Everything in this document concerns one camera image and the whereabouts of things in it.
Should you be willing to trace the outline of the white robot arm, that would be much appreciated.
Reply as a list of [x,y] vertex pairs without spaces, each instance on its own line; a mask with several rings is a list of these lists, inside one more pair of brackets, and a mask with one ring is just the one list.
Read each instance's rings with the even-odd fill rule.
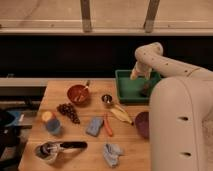
[[213,114],[213,71],[165,57],[158,42],[135,58],[133,79],[163,76],[149,100],[151,171],[207,171],[202,121]]

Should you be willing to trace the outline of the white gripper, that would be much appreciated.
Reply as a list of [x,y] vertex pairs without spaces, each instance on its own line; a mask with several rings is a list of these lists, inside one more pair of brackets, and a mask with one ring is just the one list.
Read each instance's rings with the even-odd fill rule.
[[145,79],[149,80],[151,75],[152,68],[148,65],[136,62],[134,68],[131,71],[130,79],[135,80],[137,77],[142,76]]

